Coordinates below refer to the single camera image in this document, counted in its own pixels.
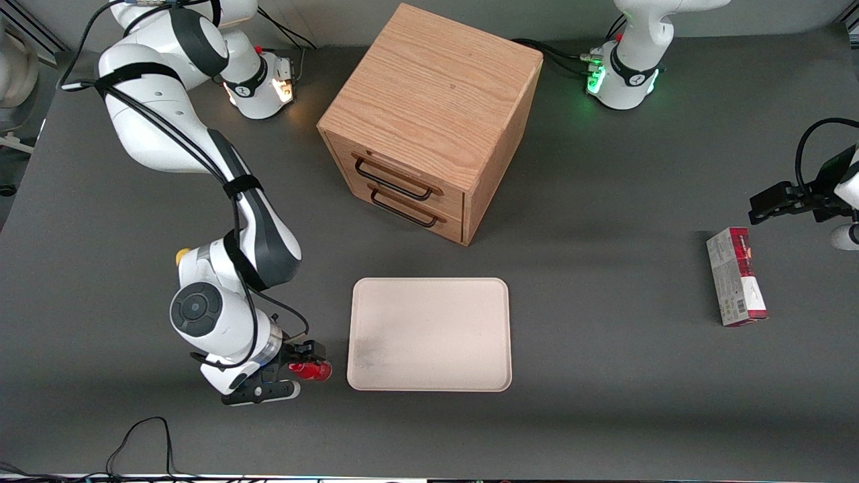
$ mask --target gray table surface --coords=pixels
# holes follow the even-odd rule
[[[314,125],[362,52],[310,52],[298,102],[274,119],[243,119],[211,83],[192,93],[301,242],[299,276],[271,294],[309,316],[335,368],[297,400],[255,407],[221,405],[167,317],[175,252],[230,228],[220,188],[132,161],[95,92],[57,95],[0,235],[4,460],[96,471],[160,414],[189,472],[859,479],[859,258],[810,216],[752,229],[771,319],[729,329],[704,249],[747,225],[750,195],[790,179],[808,125],[859,115],[843,28],[677,40],[653,96],[625,113],[546,69],[469,248],[349,194]],[[855,139],[815,135],[809,173]],[[504,279],[513,385],[352,390],[363,277]],[[161,471],[160,431],[144,427],[118,469]]]

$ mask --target wooden drawer cabinet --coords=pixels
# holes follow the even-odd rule
[[[358,198],[468,245],[541,66],[539,52],[401,4],[317,127]]]

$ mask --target plastic tray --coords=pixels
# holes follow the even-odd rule
[[[498,278],[364,278],[352,295],[349,384],[362,391],[500,392],[513,376]]]

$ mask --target drawer handle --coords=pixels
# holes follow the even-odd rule
[[[373,180],[386,188],[390,188],[399,194],[407,196],[416,201],[426,201],[432,194],[432,188],[429,187],[427,188],[427,192],[424,194],[412,193],[407,189],[401,188],[397,185],[394,185],[393,183],[389,183],[388,181],[383,180],[379,176],[364,171],[363,169],[361,169],[362,164],[364,164],[364,158],[359,157],[358,161],[355,163],[355,170],[358,172],[358,174],[360,174],[364,178],[367,178],[368,180]]]
[[[396,208],[394,208],[391,205],[386,205],[386,204],[382,203],[381,201],[379,201],[378,199],[376,199],[375,195],[378,193],[379,193],[379,190],[376,190],[376,189],[373,190],[373,192],[370,194],[370,200],[372,200],[373,204],[380,207],[382,210],[389,211],[389,212],[393,213],[394,215],[397,215],[399,217],[403,217],[403,218],[409,220],[410,222],[412,222],[416,225],[423,226],[424,228],[432,228],[432,227],[436,226],[436,222],[438,222],[438,217],[432,217],[432,220],[428,221],[428,222],[418,220],[417,218],[415,218],[411,215],[408,215],[408,214],[406,214],[400,210],[397,210]]]

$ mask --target red and white box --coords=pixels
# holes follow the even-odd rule
[[[722,325],[740,327],[767,318],[764,297],[752,270],[748,228],[728,228],[707,241]]]

